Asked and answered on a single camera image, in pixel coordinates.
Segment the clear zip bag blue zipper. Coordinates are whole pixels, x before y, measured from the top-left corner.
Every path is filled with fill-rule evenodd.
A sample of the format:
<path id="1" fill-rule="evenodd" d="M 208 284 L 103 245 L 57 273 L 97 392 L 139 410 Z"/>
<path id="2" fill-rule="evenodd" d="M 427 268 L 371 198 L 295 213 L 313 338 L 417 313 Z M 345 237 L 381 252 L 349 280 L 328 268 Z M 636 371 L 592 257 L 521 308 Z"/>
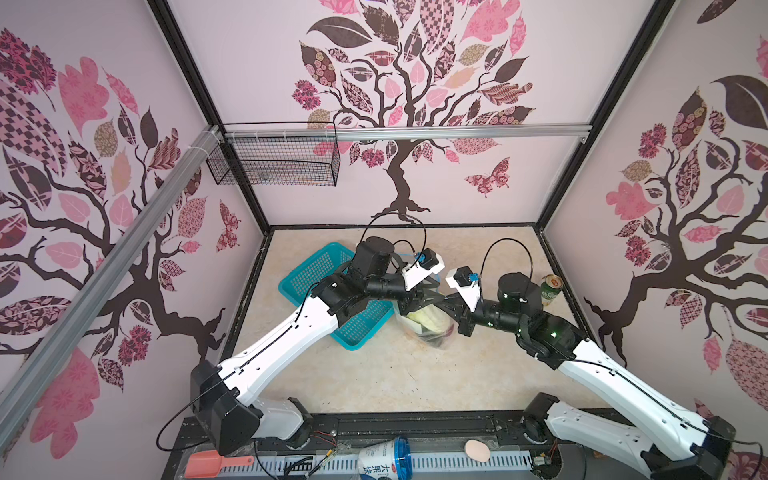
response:
<path id="1" fill-rule="evenodd" d="M 394 317 L 401 330 L 423 345 L 446 349 L 457 333 L 457 322 L 438 308 L 430 297 L 409 302 L 395 301 L 393 306 Z"/>

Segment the green lettuce cabbage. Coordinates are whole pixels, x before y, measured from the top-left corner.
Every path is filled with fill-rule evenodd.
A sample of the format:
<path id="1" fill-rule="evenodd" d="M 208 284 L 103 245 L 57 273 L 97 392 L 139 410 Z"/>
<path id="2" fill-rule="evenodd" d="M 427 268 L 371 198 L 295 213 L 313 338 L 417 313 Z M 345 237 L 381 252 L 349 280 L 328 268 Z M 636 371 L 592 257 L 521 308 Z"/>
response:
<path id="1" fill-rule="evenodd" d="M 400 318 L 403 325 L 417 336 L 438 337 L 453 330 L 453 319 L 434 305 L 408 313 Z"/>

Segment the teal plastic basket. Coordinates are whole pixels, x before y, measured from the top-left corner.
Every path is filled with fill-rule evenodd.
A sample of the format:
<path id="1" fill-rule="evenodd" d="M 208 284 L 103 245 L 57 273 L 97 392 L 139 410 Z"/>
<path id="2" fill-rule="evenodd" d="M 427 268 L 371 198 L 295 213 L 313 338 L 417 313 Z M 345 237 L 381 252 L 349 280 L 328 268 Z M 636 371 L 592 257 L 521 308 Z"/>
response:
<path id="1" fill-rule="evenodd" d="M 341 286 L 340 280 L 354 252 L 338 242 L 331 242 L 310 255 L 294 268 L 278 285 L 279 292 L 295 307 L 307 292 L 320 286 Z M 348 351 L 361 349 L 393 316 L 391 301 L 370 300 L 365 310 L 350 317 L 331 337 Z"/>

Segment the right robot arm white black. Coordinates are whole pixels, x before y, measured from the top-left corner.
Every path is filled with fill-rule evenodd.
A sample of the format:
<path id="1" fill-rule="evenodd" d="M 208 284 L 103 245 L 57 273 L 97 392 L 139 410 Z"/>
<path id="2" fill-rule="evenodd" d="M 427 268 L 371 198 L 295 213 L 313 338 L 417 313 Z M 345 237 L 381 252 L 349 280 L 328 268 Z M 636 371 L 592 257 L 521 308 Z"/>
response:
<path id="1" fill-rule="evenodd" d="M 513 334 L 528 355 L 588 388 L 624 419 L 590 414 L 539 393 L 520 419 L 527 440 L 581 444 L 649 479 L 725 478 L 735 428 L 673 402 L 631 374 L 583 330 L 544 310 L 540 289 L 528 276 L 503 275 L 494 300 L 483 298 L 481 279 L 468 267 L 450 271 L 447 284 L 454 292 L 439 306 L 460 334 L 469 336 L 476 326 Z"/>

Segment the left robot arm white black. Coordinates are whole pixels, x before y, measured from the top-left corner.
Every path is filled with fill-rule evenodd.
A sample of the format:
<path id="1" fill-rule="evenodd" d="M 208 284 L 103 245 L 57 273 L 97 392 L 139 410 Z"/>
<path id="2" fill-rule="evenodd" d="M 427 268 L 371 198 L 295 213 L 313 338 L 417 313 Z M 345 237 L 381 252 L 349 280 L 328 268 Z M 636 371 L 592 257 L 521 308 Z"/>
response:
<path id="1" fill-rule="evenodd" d="M 270 400 L 262 393 L 292 361 L 322 338 L 366 310 L 372 301 L 416 300 L 422 283 L 442 270 L 441 257 L 423 249 L 401 269 L 390 271 L 392 242 L 377 236 L 362 240 L 352 259 L 312 283 L 297 309 L 257 342 L 218 364 L 208 360 L 190 375 L 189 409 L 207 443 L 226 456 L 261 439 L 293 448 L 306 444 L 313 417 L 293 397 Z"/>

